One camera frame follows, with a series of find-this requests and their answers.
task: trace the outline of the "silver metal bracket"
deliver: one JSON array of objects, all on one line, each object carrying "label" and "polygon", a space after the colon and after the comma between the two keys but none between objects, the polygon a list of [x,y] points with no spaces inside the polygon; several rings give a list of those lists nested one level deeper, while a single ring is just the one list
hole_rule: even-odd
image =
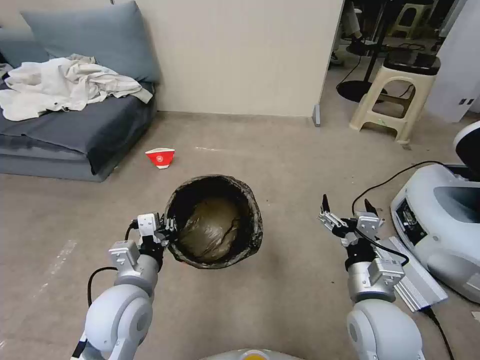
[{"label": "silver metal bracket", "polygon": [[392,289],[405,276],[402,265],[397,260],[376,257],[368,267],[370,284],[380,283]]},{"label": "silver metal bracket", "polygon": [[339,218],[332,212],[324,211],[323,208],[320,208],[318,220],[320,220],[323,225],[330,231],[332,231],[334,227],[348,227],[345,221],[343,221],[341,218]]},{"label": "silver metal bracket", "polygon": [[358,219],[356,229],[373,240],[385,219],[380,219],[372,212],[356,211],[355,214]]},{"label": "silver metal bracket", "polygon": [[141,238],[151,236],[154,243],[163,247],[169,244],[168,234],[177,232],[175,218],[164,220],[158,212],[139,215],[137,221]]},{"label": "silver metal bracket", "polygon": [[[431,306],[448,298],[445,290],[428,273],[413,254],[395,236],[379,241],[381,245],[396,250],[410,258],[403,267],[405,276],[394,286],[396,292],[403,299],[412,312]],[[402,261],[400,256],[389,253],[379,247],[375,252],[382,259]]]},{"label": "silver metal bracket", "polygon": [[117,241],[108,250],[111,262],[119,271],[134,270],[140,257],[134,241]]}]

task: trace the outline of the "electrical cord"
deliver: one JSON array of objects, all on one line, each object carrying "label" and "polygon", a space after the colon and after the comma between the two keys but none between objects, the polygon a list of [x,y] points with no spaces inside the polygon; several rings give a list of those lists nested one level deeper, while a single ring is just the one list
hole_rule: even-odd
[{"label": "electrical cord", "polygon": [[94,276],[104,270],[117,270],[117,268],[113,266],[105,266],[105,267],[98,268],[97,270],[91,273],[90,278],[88,279],[88,285],[86,287],[86,297],[88,300],[88,307],[92,305],[92,281],[94,279]]},{"label": "electrical cord", "polygon": [[[132,220],[130,225],[128,225],[128,229],[126,229],[125,238],[124,238],[125,241],[129,239],[130,230],[138,229],[138,228],[139,228],[138,221],[136,219]],[[97,275],[99,272],[102,272],[104,270],[118,270],[118,269],[114,266],[105,266],[105,267],[98,268],[97,270],[92,272],[92,274],[90,275],[90,278],[88,279],[88,284],[86,286],[86,297],[88,300],[88,307],[92,305],[92,281],[94,280],[95,275]]]},{"label": "electrical cord", "polygon": [[373,246],[379,248],[379,249],[382,249],[384,251],[386,251],[387,253],[391,253],[391,254],[395,254],[401,258],[404,259],[404,261],[401,263],[402,266],[405,266],[409,263],[410,259],[408,256],[402,254],[401,252],[398,252],[396,250],[392,250],[386,246],[383,246],[382,244],[378,243],[377,241],[373,241],[371,238],[369,238],[368,236],[366,236],[363,232],[361,232],[360,230],[358,229],[355,229],[355,232],[360,235],[362,238],[366,239],[370,244],[372,244]]},{"label": "electrical cord", "polygon": [[362,58],[363,58],[363,55],[360,55],[360,56],[358,57],[358,62],[357,62],[356,65],[353,67],[353,69],[351,69],[351,70],[348,72],[348,74],[343,78],[343,80],[340,81],[340,82],[336,85],[336,89],[337,89],[337,90],[338,90],[340,84],[342,84],[345,80],[347,80],[347,78],[350,76],[350,74],[353,73],[354,70],[359,67],[360,62],[362,61]]},{"label": "electrical cord", "polygon": [[417,44],[417,43],[410,43],[410,42],[403,42],[400,45],[397,46],[400,49],[408,49],[412,51],[424,51],[425,50],[425,45],[422,44]]},{"label": "electrical cord", "polygon": [[409,92],[409,90],[410,90],[410,88],[411,88],[412,86],[413,86],[413,84],[408,85],[408,87],[406,88],[405,92],[404,92],[402,95],[398,96],[398,97],[399,97],[399,98],[403,98],[404,95]]},{"label": "electrical cord", "polygon": [[410,169],[413,169],[413,168],[416,168],[417,166],[420,166],[420,165],[424,165],[424,164],[438,164],[438,165],[442,165],[443,167],[445,167],[446,169],[448,169],[448,166],[445,165],[443,162],[440,162],[440,161],[435,161],[435,160],[426,160],[426,161],[421,161],[421,162],[417,162],[415,164],[413,164],[412,166],[409,166],[409,167],[406,167],[404,168],[403,170],[397,172],[395,175],[393,175],[392,177],[390,177],[389,179],[385,180],[384,182],[382,183],[379,183],[378,185],[375,185],[375,186],[371,186],[369,187],[368,189],[366,189],[364,192],[362,192],[360,195],[358,195],[355,200],[353,200],[353,202],[351,203],[351,213],[353,216],[355,216],[355,204],[357,203],[357,201],[362,197],[364,196],[366,193],[368,193],[369,191],[373,190],[373,189],[376,189],[376,188],[379,188],[383,185],[385,185],[386,183],[392,181],[393,179],[395,179],[398,175],[400,174],[403,174],[404,172],[410,170]]},{"label": "electrical cord", "polygon": [[420,309],[420,312],[428,316],[433,321],[433,323],[438,327],[438,330],[440,330],[441,337],[443,338],[443,342],[445,343],[446,350],[448,351],[448,356],[450,357],[450,360],[455,360],[454,354],[452,353],[452,349],[450,348],[449,340],[447,339],[447,336],[445,335],[444,330],[442,329],[442,325],[440,325],[440,322],[437,319],[437,316],[435,315],[432,307],[431,306],[424,307]]}]

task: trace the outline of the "sofa cushion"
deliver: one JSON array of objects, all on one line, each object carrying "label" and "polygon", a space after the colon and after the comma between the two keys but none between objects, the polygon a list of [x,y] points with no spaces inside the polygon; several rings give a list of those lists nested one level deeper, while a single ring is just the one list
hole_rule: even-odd
[{"label": "sofa cushion", "polygon": [[29,30],[0,28],[0,53],[13,68],[22,62],[42,63],[49,60],[45,49]]},{"label": "sofa cushion", "polygon": [[89,10],[23,11],[35,38],[55,58],[80,54],[137,81],[157,82],[142,14],[135,1]]}]

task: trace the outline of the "red paper cup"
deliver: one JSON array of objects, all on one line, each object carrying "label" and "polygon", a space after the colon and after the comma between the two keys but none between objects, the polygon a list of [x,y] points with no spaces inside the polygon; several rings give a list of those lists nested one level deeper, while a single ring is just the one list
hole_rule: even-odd
[{"label": "red paper cup", "polygon": [[150,161],[159,169],[166,169],[174,159],[175,150],[166,147],[157,147],[145,153]]}]

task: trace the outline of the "gray floor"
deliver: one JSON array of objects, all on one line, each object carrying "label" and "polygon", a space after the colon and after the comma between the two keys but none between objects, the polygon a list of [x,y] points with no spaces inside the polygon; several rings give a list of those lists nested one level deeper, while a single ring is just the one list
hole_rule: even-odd
[{"label": "gray floor", "polygon": [[[162,211],[185,180],[237,177],[253,189],[263,217],[258,254],[224,270],[197,270],[166,255],[154,320],[137,359],[194,360],[245,347],[305,359],[355,359],[345,317],[345,251],[316,220],[323,193],[348,216],[352,199],[413,162],[457,162],[456,132],[472,120],[441,124],[424,117],[411,144],[389,132],[348,127],[355,106],[334,90],[346,69],[330,72],[323,123],[307,118],[164,113],[103,183],[0,175],[0,358],[68,359],[83,330],[90,273],[108,266],[107,250],[138,214]],[[144,151],[176,149],[158,170]],[[408,175],[369,195],[388,218]],[[392,234],[388,223],[383,235]],[[93,293],[113,283],[99,274]],[[449,291],[436,312],[457,360],[480,353],[479,306]],[[398,305],[408,312],[398,301]],[[427,359],[447,359],[430,320],[413,314]]]}]

